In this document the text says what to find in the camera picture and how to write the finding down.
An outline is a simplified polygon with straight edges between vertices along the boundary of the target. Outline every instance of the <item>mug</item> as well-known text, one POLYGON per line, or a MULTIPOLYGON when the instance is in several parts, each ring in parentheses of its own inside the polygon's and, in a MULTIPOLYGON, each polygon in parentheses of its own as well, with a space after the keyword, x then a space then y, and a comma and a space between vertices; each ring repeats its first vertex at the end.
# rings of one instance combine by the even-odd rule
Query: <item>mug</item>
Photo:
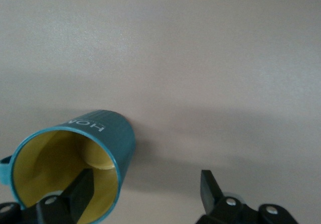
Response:
POLYGON ((78 223, 99 223, 116 205, 134 150, 129 122, 97 110, 27 137, 0 160, 0 182, 26 208, 62 192, 84 168, 92 168, 94 195, 78 223))

